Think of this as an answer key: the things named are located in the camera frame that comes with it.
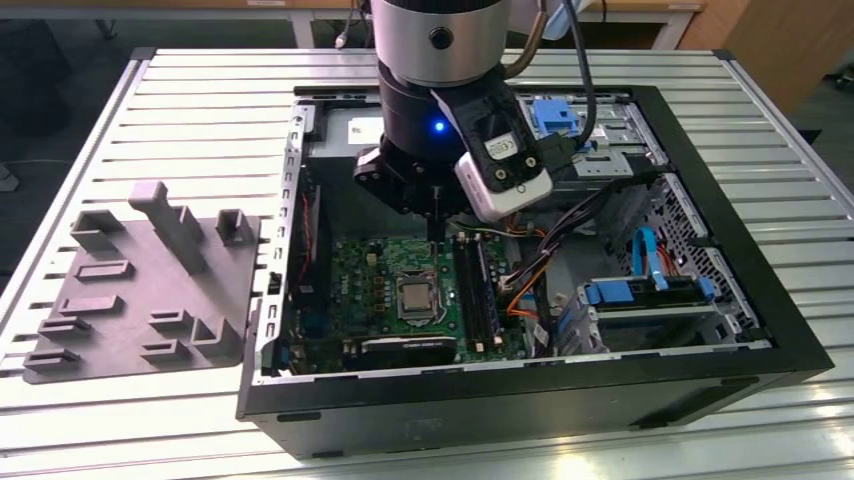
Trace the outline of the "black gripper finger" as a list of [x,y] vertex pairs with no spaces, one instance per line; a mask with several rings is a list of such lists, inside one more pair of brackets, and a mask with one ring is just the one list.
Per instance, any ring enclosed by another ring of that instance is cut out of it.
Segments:
[[398,214],[420,215],[426,222],[426,241],[438,252],[438,227],[434,210],[428,206],[426,191],[394,172],[378,147],[364,148],[356,155],[352,178],[356,184]]
[[438,170],[437,187],[437,251],[444,249],[446,221],[460,210],[460,186],[450,169]]

